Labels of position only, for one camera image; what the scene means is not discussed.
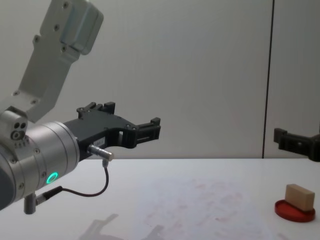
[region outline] wooden block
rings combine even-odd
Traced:
[[[315,193],[297,184],[288,184],[285,200],[301,211],[307,212],[314,209]]]

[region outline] red dish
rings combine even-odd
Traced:
[[[281,218],[297,223],[308,223],[313,221],[316,217],[315,209],[307,212],[301,211],[287,203],[285,200],[277,201],[274,210]]]

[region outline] white table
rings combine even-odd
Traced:
[[[274,212],[275,202],[284,198],[286,185],[292,183],[316,193],[314,208],[320,212],[320,163],[308,159],[115,159],[109,175],[107,192],[96,198],[63,192],[38,206],[34,215],[24,214],[23,200],[0,211],[0,239],[131,240],[139,183],[160,177],[187,177],[239,182],[276,240],[320,240],[319,218],[295,223]],[[101,161],[85,160],[38,194],[59,185],[94,193],[104,182]],[[93,229],[93,223],[100,227]]]

